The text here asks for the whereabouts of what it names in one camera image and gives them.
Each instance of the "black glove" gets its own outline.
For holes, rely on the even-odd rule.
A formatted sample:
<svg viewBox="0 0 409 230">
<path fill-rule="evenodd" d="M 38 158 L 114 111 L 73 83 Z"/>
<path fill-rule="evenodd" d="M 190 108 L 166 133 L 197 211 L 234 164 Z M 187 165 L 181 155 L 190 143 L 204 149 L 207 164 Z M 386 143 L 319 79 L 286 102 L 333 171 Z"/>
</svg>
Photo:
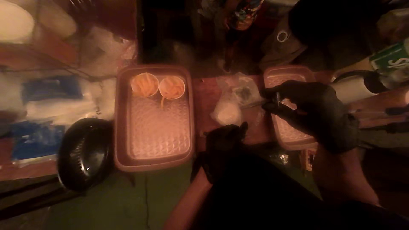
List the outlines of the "black glove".
<svg viewBox="0 0 409 230">
<path fill-rule="evenodd" d="M 280 104 L 276 93 L 297 105 L 297 110 Z M 269 99 L 262 107 L 286 120 L 292 127 L 309 134 L 332 153 L 343 153 L 358 144 L 359 122 L 337 98 L 335 90 L 322 83 L 286 81 L 265 89 L 262 95 Z"/>
<path fill-rule="evenodd" d="M 228 162 L 242 154 L 242 140 L 245 137 L 247 122 L 226 125 L 210 132 L 206 137 L 206 151 L 198 154 L 197 162 L 203 167 L 208 181 L 214 184 L 224 174 Z"/>
</svg>

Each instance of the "white cylinder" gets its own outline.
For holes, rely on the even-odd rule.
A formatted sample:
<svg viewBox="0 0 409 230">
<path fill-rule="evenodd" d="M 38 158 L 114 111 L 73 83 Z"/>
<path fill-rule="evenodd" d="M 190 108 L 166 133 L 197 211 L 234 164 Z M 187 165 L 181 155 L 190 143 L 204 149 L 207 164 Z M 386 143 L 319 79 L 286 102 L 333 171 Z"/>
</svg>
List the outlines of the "white cylinder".
<svg viewBox="0 0 409 230">
<path fill-rule="evenodd" d="M 330 86 L 334 88 L 338 99 L 344 104 L 376 95 L 366 88 L 362 76 L 351 76 L 330 84 Z"/>
</svg>

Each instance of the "french fries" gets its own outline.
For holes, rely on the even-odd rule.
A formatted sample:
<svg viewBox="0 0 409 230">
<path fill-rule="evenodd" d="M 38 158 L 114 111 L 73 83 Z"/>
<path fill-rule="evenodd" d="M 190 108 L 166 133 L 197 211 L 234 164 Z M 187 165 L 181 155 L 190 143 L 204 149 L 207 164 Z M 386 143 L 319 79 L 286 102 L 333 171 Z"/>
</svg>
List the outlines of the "french fries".
<svg viewBox="0 0 409 230">
<path fill-rule="evenodd" d="M 136 96 L 149 97 L 157 92 L 159 81 L 149 73 L 142 73 L 131 80 L 132 92 Z"/>
<path fill-rule="evenodd" d="M 166 99 L 176 99 L 183 95 L 185 85 L 179 77 L 166 77 L 160 83 L 160 93 Z"/>
</svg>

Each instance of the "textured tray bottom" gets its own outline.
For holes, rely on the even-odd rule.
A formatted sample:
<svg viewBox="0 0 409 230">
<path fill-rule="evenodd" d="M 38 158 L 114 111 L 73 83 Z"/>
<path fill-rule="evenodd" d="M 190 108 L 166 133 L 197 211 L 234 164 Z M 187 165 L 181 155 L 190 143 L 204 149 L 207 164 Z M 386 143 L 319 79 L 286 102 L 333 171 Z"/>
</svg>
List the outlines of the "textured tray bottom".
<svg viewBox="0 0 409 230">
<path fill-rule="evenodd" d="M 165 100 L 159 93 L 130 100 L 131 155 L 136 160 L 186 154 L 190 148 L 189 99 L 187 94 Z"/>
<path fill-rule="evenodd" d="M 306 81 L 305 78 L 299 74 L 283 74 L 283 75 L 274 75 L 267 77 L 266 88 L 272 88 L 274 86 L 281 85 L 282 83 L 295 80 L 295 81 Z M 297 106 L 290 102 L 288 99 L 284 99 L 282 103 L 292 109 L 296 109 Z M 285 120 L 281 119 L 279 116 L 271 114 L 271 117 L 275 117 L 276 123 L 278 126 L 278 133 L 283 142 L 293 142 L 306 140 L 311 138 L 310 135 L 307 135 L 297 129 L 294 129 L 289 125 Z"/>
</svg>

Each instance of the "cable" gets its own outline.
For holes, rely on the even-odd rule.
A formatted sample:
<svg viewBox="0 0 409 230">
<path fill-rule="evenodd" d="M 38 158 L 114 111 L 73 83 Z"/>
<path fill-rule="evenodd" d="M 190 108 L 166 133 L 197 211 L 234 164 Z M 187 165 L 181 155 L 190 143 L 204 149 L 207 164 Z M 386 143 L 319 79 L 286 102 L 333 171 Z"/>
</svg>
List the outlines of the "cable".
<svg viewBox="0 0 409 230">
<path fill-rule="evenodd" d="M 148 206 L 148 176 L 145 174 L 145 205 L 146 205 L 146 228 L 151 230 L 149 225 L 149 206 Z"/>
</svg>

